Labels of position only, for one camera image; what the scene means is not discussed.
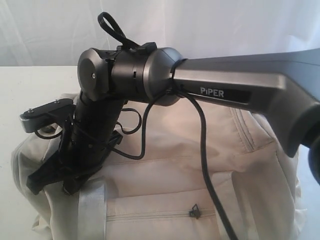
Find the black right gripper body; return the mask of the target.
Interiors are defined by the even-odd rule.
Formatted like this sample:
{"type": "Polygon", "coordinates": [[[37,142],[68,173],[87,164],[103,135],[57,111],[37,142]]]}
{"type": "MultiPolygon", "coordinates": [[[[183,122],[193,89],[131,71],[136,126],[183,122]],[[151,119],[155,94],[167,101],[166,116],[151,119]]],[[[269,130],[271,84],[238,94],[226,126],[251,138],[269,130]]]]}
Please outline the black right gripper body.
{"type": "Polygon", "coordinates": [[[83,93],[64,93],[75,111],[67,117],[70,132],[63,134],[59,161],[65,173],[82,175],[100,168],[108,154],[107,144],[125,104],[124,99],[105,98],[92,101],[83,93]]]}

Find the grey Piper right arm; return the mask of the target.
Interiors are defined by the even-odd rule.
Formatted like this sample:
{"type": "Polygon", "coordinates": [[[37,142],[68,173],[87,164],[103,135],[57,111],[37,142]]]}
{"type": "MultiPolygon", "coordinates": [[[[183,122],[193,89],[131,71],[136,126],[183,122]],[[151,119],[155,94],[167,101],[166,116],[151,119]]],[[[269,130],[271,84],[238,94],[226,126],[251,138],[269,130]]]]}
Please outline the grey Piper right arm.
{"type": "Polygon", "coordinates": [[[27,178],[38,194],[63,182],[76,193],[115,150],[115,131],[127,101],[171,106],[179,98],[264,115],[284,152],[309,148],[309,167],[320,178],[320,51],[186,59],[175,49],[84,51],[77,64],[77,103],[61,99],[24,112],[27,133],[51,124],[62,127],[58,150],[27,178]]]}

